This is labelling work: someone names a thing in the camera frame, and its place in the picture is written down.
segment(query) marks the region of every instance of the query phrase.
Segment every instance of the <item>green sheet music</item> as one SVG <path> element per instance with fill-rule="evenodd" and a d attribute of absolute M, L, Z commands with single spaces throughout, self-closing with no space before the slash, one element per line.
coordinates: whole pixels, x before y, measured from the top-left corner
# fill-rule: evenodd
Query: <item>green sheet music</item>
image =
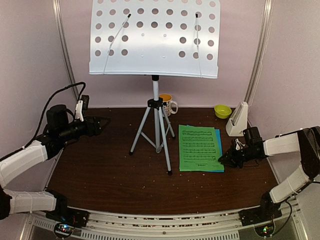
<path fill-rule="evenodd" d="M 180 171 L 223 172 L 218 162 L 221 156 L 214 127 L 179 125 Z"/>

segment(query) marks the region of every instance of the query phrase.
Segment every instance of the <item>mug handle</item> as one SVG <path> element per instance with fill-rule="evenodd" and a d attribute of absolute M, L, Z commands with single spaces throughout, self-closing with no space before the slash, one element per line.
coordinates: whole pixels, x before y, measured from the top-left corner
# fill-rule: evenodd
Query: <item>mug handle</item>
<path fill-rule="evenodd" d="M 171 100 L 170 102 L 171 102 L 171 104 L 174 104 L 175 107 L 176 107 L 176 110 L 175 110 L 175 111 L 173 111 L 172 108 L 171 108 L 171 113 L 172 113 L 172 114 L 176 114 L 176 113 L 178 112 L 178 108 L 179 108 L 179 107 L 178 107 L 178 103 L 177 103 L 176 101 L 172 101 L 172 100 Z"/>

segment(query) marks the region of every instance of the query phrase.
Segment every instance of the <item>small plastic bowl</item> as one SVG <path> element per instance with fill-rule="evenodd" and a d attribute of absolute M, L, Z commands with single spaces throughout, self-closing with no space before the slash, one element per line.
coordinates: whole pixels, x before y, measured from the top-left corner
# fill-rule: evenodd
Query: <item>small plastic bowl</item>
<path fill-rule="evenodd" d="M 227 119 L 231 115 L 232 110 L 226 105 L 217 105 L 214 107 L 214 112 L 218 118 Z"/>

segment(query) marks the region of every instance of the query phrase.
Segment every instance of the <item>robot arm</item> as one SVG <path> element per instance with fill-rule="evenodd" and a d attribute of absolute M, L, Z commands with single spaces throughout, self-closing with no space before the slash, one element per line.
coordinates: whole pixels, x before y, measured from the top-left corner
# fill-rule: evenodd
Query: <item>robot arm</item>
<path fill-rule="evenodd" d="M 257 127 L 243 131 L 245 145 L 233 140 L 231 148 L 219 159 L 225 166 L 243 167 L 244 162 L 286 153 L 299 152 L 301 164 L 285 181 L 266 192 L 258 208 L 240 212 L 242 224 L 256 224 L 279 213 L 281 203 L 297 195 L 320 174 L 320 127 L 301 129 L 263 141 Z"/>
<path fill-rule="evenodd" d="M 6 189 L 6 186 L 31 167 L 55 157 L 68 142 L 77 141 L 81 136 L 91 137 L 101 134 L 110 119 L 83 117 L 83 108 L 88 108 L 88 102 L 89 96 L 82 96 L 72 122 L 69 122 L 67 115 L 72 112 L 65 105 L 51 107 L 46 112 L 47 125 L 44 133 L 37 136 L 28 147 L 0 161 L 0 220 L 10 214 L 34 211 L 53 211 L 50 216 L 54 215 L 55 219 L 69 219 L 64 216 L 72 214 L 74 217 L 78 214 L 68 213 L 66 197 L 55 191 L 12 191 Z M 106 120 L 104 125 L 101 125 L 102 120 Z"/>

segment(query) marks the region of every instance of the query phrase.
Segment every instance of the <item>white wall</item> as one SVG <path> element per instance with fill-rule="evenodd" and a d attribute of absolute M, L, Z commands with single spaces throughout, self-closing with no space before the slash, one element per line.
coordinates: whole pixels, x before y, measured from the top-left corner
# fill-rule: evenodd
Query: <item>white wall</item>
<path fill-rule="evenodd" d="M 145 107 L 147 100 L 153 97 L 150 76 L 89 75 L 92 2 L 61 0 L 75 79 L 87 83 L 91 107 Z M 218 79 L 160 78 L 160 93 L 172 94 L 180 106 L 212 107 L 225 104 L 235 107 L 245 98 L 265 1 L 220 0 L 220 3 Z"/>
<path fill-rule="evenodd" d="M 49 96 L 69 82 L 52 1 L 2 0 L 0 33 L 2 157 L 31 139 Z M 71 90 L 55 98 L 53 104 L 57 103 L 74 108 Z M 16 190 L 43 190 L 51 165 L 52 161 L 47 161 L 32 168 L 9 187 Z M 0 239 L 18 239 L 24 219 L 17 215 L 0 221 Z"/>
<path fill-rule="evenodd" d="M 320 125 L 319 16 L 318 0 L 274 1 L 268 48 L 249 113 L 265 139 Z M 298 154 L 270 159 L 280 181 L 301 160 Z M 314 184 L 298 196 L 312 240 L 320 235 L 319 191 Z"/>

